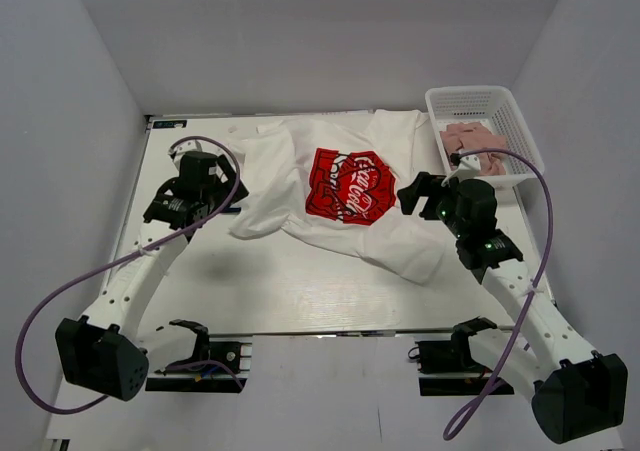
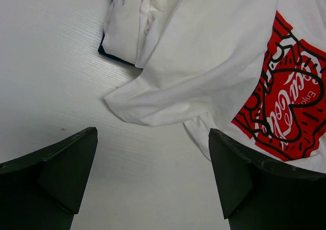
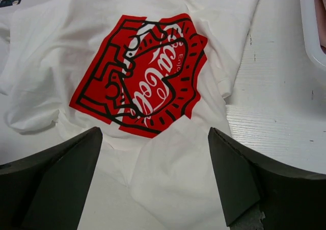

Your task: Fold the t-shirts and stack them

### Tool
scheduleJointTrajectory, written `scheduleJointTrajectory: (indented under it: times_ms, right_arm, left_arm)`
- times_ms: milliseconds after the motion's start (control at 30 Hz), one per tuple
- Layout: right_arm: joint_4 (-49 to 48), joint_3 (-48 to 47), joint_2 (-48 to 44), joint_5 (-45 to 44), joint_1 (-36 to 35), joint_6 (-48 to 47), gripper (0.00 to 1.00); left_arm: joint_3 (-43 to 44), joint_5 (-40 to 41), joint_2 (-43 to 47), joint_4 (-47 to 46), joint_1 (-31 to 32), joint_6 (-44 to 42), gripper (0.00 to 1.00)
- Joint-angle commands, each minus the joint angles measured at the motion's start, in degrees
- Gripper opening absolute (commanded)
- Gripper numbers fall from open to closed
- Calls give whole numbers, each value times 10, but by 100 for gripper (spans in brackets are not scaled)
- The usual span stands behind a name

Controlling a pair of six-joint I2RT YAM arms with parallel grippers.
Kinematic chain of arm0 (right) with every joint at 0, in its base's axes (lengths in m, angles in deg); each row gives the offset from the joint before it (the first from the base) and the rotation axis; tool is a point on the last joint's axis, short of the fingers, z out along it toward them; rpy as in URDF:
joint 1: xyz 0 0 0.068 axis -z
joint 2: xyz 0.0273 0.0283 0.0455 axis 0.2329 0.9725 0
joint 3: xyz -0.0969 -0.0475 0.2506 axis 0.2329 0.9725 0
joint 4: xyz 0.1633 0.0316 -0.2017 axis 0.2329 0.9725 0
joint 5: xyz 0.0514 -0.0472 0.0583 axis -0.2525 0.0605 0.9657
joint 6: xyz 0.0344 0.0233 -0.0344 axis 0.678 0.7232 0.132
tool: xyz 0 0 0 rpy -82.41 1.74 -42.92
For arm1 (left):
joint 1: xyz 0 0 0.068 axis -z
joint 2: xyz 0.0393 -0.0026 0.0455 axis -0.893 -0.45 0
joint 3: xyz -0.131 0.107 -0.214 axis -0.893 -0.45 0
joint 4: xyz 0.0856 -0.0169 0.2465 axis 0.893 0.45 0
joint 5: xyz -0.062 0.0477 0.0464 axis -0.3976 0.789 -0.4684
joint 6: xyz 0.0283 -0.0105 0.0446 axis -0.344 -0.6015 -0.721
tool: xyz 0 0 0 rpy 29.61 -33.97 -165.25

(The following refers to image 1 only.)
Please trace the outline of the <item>white Coca-Cola print t-shirt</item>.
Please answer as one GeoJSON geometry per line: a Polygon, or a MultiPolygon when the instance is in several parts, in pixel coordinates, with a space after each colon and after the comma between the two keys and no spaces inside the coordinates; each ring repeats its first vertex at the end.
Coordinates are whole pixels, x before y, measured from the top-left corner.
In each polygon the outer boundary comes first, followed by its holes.
{"type": "Polygon", "coordinates": [[[423,285],[445,246],[401,212],[415,134],[424,115],[376,111],[361,131],[296,118],[231,142],[248,190],[230,232],[255,239],[283,231],[315,247],[358,257],[423,285]]]}

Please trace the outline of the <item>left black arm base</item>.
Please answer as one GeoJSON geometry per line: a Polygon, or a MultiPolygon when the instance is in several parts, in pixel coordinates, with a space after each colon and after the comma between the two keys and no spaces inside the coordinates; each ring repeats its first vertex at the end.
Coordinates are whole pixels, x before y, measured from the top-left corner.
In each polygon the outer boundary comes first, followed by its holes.
{"type": "Polygon", "coordinates": [[[195,321],[173,320],[137,345],[149,361],[147,392],[239,394],[249,377],[251,339],[214,336],[195,321]]]}

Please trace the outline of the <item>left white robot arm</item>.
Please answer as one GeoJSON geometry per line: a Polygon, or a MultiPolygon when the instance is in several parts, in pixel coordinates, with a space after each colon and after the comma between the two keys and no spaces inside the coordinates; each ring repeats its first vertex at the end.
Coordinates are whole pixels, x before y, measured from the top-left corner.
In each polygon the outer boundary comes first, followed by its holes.
{"type": "Polygon", "coordinates": [[[173,319],[146,336],[138,329],[151,298],[174,261],[207,218],[248,192],[234,160],[177,152],[177,176],[165,181],[143,214],[134,258],[117,265],[105,290],[76,320],[64,319],[55,340],[65,380],[122,401],[131,400],[151,372],[199,370],[211,358],[208,329],[173,319]]]}

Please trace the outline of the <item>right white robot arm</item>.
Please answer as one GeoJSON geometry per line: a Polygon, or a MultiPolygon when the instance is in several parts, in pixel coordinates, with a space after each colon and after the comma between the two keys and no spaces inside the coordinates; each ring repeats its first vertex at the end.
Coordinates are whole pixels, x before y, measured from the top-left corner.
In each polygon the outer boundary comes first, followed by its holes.
{"type": "Polygon", "coordinates": [[[483,399],[503,384],[530,403],[540,429],[556,444],[620,425],[626,365],[616,354],[598,352],[537,291],[522,252],[497,226],[494,188],[478,179],[421,172],[398,193],[403,214],[412,214],[420,198],[426,200],[421,218],[447,227],[463,266],[514,321],[510,334],[482,317],[455,326],[453,361],[466,370],[482,365],[492,374],[446,426],[445,439],[453,439],[483,399]]]}

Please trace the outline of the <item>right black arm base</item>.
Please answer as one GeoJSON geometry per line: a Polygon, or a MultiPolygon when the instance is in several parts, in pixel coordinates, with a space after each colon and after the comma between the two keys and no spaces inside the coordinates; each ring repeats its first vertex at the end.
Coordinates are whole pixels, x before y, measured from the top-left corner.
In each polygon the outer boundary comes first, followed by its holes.
{"type": "Polygon", "coordinates": [[[471,358],[469,338],[497,325],[476,317],[456,325],[448,339],[422,339],[407,357],[418,367],[422,397],[476,397],[488,382],[491,370],[471,358]]]}

